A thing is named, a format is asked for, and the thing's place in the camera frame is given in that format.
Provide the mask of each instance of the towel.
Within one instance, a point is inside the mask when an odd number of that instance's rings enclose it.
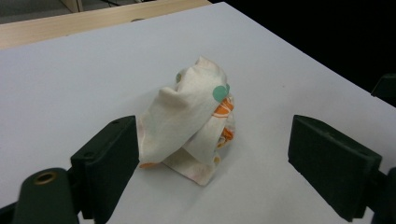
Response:
[[[233,140],[233,96],[224,71],[200,57],[174,87],[159,90],[138,118],[140,168],[162,162],[206,185],[220,163],[217,150]]]

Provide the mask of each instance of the white cloth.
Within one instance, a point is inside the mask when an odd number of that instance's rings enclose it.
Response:
[[[219,164],[218,145],[233,138],[229,90],[224,71],[204,57],[181,70],[175,87],[160,89],[138,119],[140,167],[163,161],[198,184],[207,184]]]

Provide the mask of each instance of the dark background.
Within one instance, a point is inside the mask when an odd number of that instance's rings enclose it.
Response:
[[[396,0],[223,2],[368,92],[396,73]]]

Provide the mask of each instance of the white table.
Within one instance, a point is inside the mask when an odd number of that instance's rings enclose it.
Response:
[[[235,97],[236,136],[216,176],[203,188],[165,166],[138,169],[109,223],[347,223],[288,163],[295,114],[382,155],[383,173],[396,165],[394,107],[218,3],[1,50],[0,206],[27,176],[68,169],[111,120],[139,116],[200,55]]]

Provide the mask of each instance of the crumpled cloth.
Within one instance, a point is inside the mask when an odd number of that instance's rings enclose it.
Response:
[[[176,172],[206,185],[235,131],[233,96],[224,71],[200,57],[182,69],[174,87],[159,90],[138,118],[140,168],[162,162]]]

